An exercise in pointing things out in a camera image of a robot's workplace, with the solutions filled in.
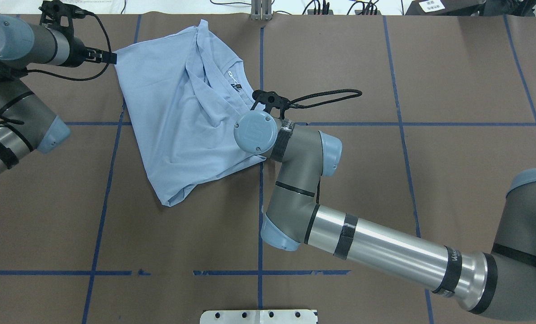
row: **clothing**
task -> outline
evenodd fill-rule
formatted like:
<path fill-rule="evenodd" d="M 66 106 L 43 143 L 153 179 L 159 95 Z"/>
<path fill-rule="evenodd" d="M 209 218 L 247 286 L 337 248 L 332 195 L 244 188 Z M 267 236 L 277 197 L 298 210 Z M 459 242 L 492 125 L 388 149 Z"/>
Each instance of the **clothing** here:
<path fill-rule="evenodd" d="M 116 71 L 146 174 L 162 205 L 253 166 L 233 127 L 254 103 L 243 61 L 208 22 L 116 51 Z"/>

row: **white bracket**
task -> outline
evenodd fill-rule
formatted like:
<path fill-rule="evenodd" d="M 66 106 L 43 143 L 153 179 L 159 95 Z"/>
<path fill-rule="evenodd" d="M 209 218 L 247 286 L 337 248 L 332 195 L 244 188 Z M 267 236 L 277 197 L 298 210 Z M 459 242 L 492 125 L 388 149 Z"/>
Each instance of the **white bracket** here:
<path fill-rule="evenodd" d="M 200 324 L 318 324 L 318 311 L 205 311 L 200 317 Z"/>
<path fill-rule="evenodd" d="M 272 0 L 252 0 L 252 20 L 272 20 Z"/>

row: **white sticker label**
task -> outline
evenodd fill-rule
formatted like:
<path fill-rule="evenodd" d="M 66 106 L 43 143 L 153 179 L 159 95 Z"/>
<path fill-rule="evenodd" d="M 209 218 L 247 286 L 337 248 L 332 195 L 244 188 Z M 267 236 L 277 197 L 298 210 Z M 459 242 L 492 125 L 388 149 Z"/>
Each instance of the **white sticker label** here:
<path fill-rule="evenodd" d="M 440 0 L 428 0 L 424 2 L 420 2 L 420 7 L 422 7 L 422 10 L 424 12 L 435 12 L 438 10 L 446 9 L 444 5 L 442 4 L 442 1 Z"/>

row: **light blue joint cap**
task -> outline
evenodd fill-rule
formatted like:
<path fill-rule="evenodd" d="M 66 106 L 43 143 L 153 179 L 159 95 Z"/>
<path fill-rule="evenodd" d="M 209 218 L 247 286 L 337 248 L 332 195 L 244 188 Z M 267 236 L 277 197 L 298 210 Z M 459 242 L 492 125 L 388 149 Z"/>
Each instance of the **light blue joint cap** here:
<path fill-rule="evenodd" d="M 292 240 L 284 232 L 282 232 L 270 219 L 264 214 L 264 223 L 260 232 L 262 240 L 275 248 L 280 248 L 286 251 L 298 250 L 300 243 Z"/>
<path fill-rule="evenodd" d="M 278 125 L 274 117 L 262 110 L 251 110 L 242 115 L 234 125 L 234 138 L 238 146 L 248 153 L 268 152 L 278 137 Z"/>
<path fill-rule="evenodd" d="M 324 169 L 322 170 L 323 176 L 332 176 L 342 157 L 342 141 L 334 136 L 327 135 L 320 132 L 322 139 L 322 151 L 324 152 Z"/>
<path fill-rule="evenodd" d="M 42 138 L 40 145 L 38 145 L 38 150 L 42 153 L 48 153 L 65 141 L 68 136 L 70 136 L 70 129 L 60 117 L 56 116 L 46 135 Z"/>
<path fill-rule="evenodd" d="M 0 14 L 0 60 L 25 57 L 34 46 L 34 31 L 20 18 Z"/>
<path fill-rule="evenodd" d="M 520 172 L 512 181 L 512 185 L 510 186 L 510 189 L 508 190 L 508 195 L 513 189 L 516 189 L 517 187 L 521 187 L 523 185 L 527 185 L 528 183 L 536 182 L 536 169 L 529 169 Z"/>

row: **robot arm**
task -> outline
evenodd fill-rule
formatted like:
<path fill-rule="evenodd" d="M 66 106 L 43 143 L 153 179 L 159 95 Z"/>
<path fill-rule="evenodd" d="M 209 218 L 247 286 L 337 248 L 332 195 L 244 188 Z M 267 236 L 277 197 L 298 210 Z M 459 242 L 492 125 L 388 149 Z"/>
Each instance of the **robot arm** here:
<path fill-rule="evenodd" d="M 245 113 L 234 135 L 243 150 L 282 162 L 261 230 L 266 243 L 294 251 L 304 242 L 452 297 L 474 314 L 536 320 L 536 169 L 515 179 L 492 252 L 464 254 L 313 202 L 320 176 L 338 167 L 337 138 L 259 110 Z"/>
<path fill-rule="evenodd" d="M 59 0 L 44 1 L 40 9 L 40 25 L 0 14 L 0 173 L 34 149 L 48 153 L 70 135 L 60 117 L 21 82 L 28 64 L 116 63 L 116 54 L 85 47 L 74 37 L 72 18 L 93 13 Z M 62 17 L 68 26 L 61 25 Z"/>

